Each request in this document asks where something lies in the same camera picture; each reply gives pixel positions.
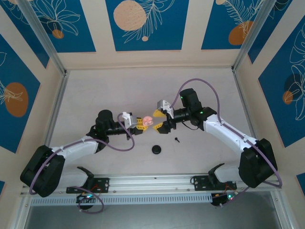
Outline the aluminium frame post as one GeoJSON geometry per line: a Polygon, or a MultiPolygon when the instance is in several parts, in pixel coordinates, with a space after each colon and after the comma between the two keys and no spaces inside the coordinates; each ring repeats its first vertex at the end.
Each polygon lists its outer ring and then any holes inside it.
{"type": "Polygon", "coordinates": [[[240,51],[235,59],[235,62],[232,66],[233,73],[236,73],[237,70],[241,67],[245,57],[248,55],[250,48],[252,47],[255,39],[257,38],[262,26],[264,25],[270,11],[272,10],[276,0],[264,0],[261,9],[258,11],[258,14],[246,36],[240,51]]]}
{"type": "Polygon", "coordinates": [[[33,30],[36,37],[43,46],[44,50],[46,51],[50,59],[53,61],[54,65],[61,73],[61,75],[65,78],[67,75],[67,70],[65,69],[62,61],[60,60],[58,53],[54,45],[52,44],[49,36],[47,35],[43,25],[41,24],[36,13],[34,12],[34,9],[27,0],[16,0],[16,2],[25,19],[29,23],[31,29],[33,30]]]}

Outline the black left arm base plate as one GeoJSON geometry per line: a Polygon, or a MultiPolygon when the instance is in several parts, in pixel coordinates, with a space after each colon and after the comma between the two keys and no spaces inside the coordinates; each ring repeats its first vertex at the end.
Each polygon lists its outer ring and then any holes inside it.
{"type": "MultiPolygon", "coordinates": [[[[109,189],[109,178],[89,178],[87,181],[84,183],[81,188],[84,188],[86,190],[91,191],[92,193],[108,193],[109,189]]],[[[73,188],[73,187],[68,187],[66,188],[66,193],[68,194],[80,194],[82,193],[82,190],[73,188]]]]}

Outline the blue floral wall panel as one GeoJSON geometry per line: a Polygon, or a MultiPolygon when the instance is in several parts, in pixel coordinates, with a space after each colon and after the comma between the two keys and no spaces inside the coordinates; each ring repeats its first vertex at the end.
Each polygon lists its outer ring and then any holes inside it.
{"type": "Polygon", "coordinates": [[[28,0],[58,53],[95,52],[80,0],[28,0]]]}
{"type": "Polygon", "coordinates": [[[189,0],[105,0],[117,52],[178,51],[189,0]]]}
{"type": "Polygon", "coordinates": [[[0,146],[18,151],[40,82],[0,35],[0,146]]]}
{"type": "Polygon", "coordinates": [[[305,0],[276,0],[248,52],[249,63],[267,66],[278,53],[289,66],[305,66],[305,0]]]}
{"type": "Polygon", "coordinates": [[[264,0],[214,0],[202,50],[239,49],[264,0]]]}
{"type": "Polygon", "coordinates": [[[305,19],[259,77],[285,147],[305,137],[305,19]]]}
{"type": "Polygon", "coordinates": [[[8,17],[30,46],[43,67],[47,68],[50,57],[40,43],[39,39],[36,37],[25,16],[21,12],[16,0],[0,0],[0,6],[7,13],[8,17]]]}

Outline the aluminium frame leg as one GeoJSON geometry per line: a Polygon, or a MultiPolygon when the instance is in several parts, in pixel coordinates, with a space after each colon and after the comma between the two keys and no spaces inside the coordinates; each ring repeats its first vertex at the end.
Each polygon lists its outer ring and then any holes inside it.
{"type": "Polygon", "coordinates": [[[281,229],[295,229],[288,203],[282,191],[271,191],[274,207],[281,225],[281,229]]]}
{"type": "Polygon", "coordinates": [[[19,197],[10,220],[9,229],[24,229],[31,208],[32,197],[19,197]]]}

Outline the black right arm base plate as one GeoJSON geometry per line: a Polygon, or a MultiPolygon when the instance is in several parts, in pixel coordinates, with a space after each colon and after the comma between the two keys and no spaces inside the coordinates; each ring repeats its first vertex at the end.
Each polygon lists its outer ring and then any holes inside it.
{"type": "Polygon", "coordinates": [[[236,190],[237,185],[233,182],[222,183],[216,178],[208,175],[204,176],[193,176],[190,179],[190,183],[194,186],[195,191],[214,191],[221,190],[225,191],[226,188],[230,190],[236,190]]]}

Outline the aluminium mounting rail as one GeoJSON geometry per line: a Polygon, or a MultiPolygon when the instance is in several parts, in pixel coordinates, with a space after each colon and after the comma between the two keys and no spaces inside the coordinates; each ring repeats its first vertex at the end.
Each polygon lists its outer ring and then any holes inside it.
{"type": "MultiPolygon", "coordinates": [[[[196,174],[163,174],[163,175],[94,175],[94,178],[101,180],[109,178],[107,189],[109,195],[141,195],[141,194],[178,194],[178,193],[220,193],[220,190],[195,191],[195,181],[191,178],[196,174]]],[[[57,188],[50,196],[55,196],[66,192],[66,187],[57,188]]],[[[260,184],[257,188],[249,188],[247,191],[275,191],[277,187],[266,183],[260,184]]]]}

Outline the aluminium side rail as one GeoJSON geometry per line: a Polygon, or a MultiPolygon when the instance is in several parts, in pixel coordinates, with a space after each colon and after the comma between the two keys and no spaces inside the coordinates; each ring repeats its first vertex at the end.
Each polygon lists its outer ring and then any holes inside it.
{"type": "Polygon", "coordinates": [[[55,103],[54,103],[54,106],[52,109],[51,119],[49,122],[49,126],[47,129],[47,133],[46,133],[46,137],[45,137],[45,141],[44,141],[44,145],[46,145],[46,146],[50,146],[50,144],[51,144],[52,135],[53,135],[53,132],[55,129],[55,125],[57,122],[57,118],[59,115],[60,107],[62,104],[62,100],[64,97],[64,93],[66,90],[69,76],[70,76],[70,71],[66,71],[65,74],[62,76],[62,80],[61,80],[59,90],[58,90],[58,93],[57,93],[57,96],[55,99],[55,103]]]}
{"type": "MultiPolygon", "coordinates": [[[[239,83],[237,74],[233,71],[233,77],[235,80],[235,84],[236,84],[236,88],[238,90],[239,93],[239,97],[240,100],[242,102],[242,106],[244,109],[244,114],[247,120],[247,125],[249,127],[250,130],[250,137],[253,137],[256,139],[256,134],[250,119],[250,115],[248,112],[248,107],[246,104],[246,100],[245,100],[245,96],[243,93],[243,90],[241,88],[241,85],[239,83]]],[[[244,148],[245,152],[242,152],[240,157],[240,162],[239,162],[239,167],[242,170],[243,174],[255,174],[255,175],[261,175],[262,172],[267,171],[266,168],[268,168],[268,164],[266,163],[266,161],[260,156],[260,154],[255,151],[255,149],[250,146],[250,149],[248,148],[244,148]]]]}

